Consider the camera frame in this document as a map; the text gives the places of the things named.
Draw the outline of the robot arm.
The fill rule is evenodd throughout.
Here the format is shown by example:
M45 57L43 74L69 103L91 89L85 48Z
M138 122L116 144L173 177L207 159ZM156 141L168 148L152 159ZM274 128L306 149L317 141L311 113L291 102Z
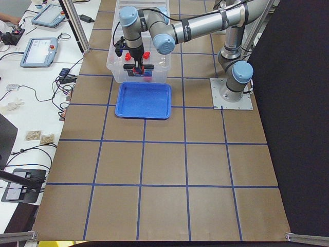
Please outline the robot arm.
M225 30L226 40L218 54L218 61L228 78L220 88L220 96L225 101L238 102L253 75L253 67L241 57L244 29L260 17L266 6L265 1L226 1L225 5L217 5L211 12L175 20L173 24L169 24L170 17L164 9L126 6L119 11L118 24L122 27L123 36L113 43L115 53L121 57L123 50L127 50L134 64L124 69L143 74L151 66L143 63L142 32L149 32L157 52L167 55L177 44Z

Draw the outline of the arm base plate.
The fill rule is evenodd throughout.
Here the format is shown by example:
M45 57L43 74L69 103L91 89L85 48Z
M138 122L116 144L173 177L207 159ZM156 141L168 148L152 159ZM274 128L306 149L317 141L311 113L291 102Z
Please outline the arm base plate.
M226 87L226 78L211 78L213 108L218 110L253 110L251 94L246 85L242 92L232 92Z

